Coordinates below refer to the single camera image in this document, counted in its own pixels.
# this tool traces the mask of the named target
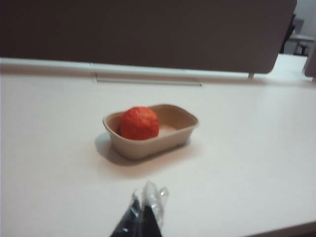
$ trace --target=beige container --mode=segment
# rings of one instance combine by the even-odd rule
[[[195,116],[177,106],[156,105],[150,108],[156,112],[160,128],[158,137],[146,140],[131,140],[119,135],[120,118],[124,112],[103,118],[103,124],[110,133],[113,147],[126,158],[142,159],[181,145],[198,126],[198,119]]]

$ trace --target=plastic bag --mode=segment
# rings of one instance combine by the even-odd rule
[[[111,237],[161,237],[168,196],[167,188],[158,191],[156,185],[148,181],[142,192],[142,206],[133,193],[131,203]]]

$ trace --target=orange fruit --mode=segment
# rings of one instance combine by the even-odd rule
[[[159,133],[157,114],[147,107],[131,108],[120,120],[120,133],[122,137],[133,140],[157,137]]]

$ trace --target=desk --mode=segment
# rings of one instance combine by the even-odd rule
[[[315,37],[299,35],[299,34],[292,34],[288,40],[289,41],[295,41],[295,42],[303,41],[303,42],[313,43],[313,42],[315,42]]]
[[[166,237],[315,222],[316,87],[305,60],[279,55],[254,80],[186,71],[199,87],[96,83],[88,63],[1,59],[1,236],[109,236],[147,180],[170,191]],[[103,116],[160,103],[199,118],[189,144],[120,157]]]

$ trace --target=paper bowl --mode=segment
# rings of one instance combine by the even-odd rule
[[[126,158],[142,159],[184,144],[198,126],[198,119],[180,107],[162,104],[149,108],[157,114],[160,126],[158,136],[146,140],[131,140],[120,136],[120,119],[124,112],[103,118],[113,147]]]

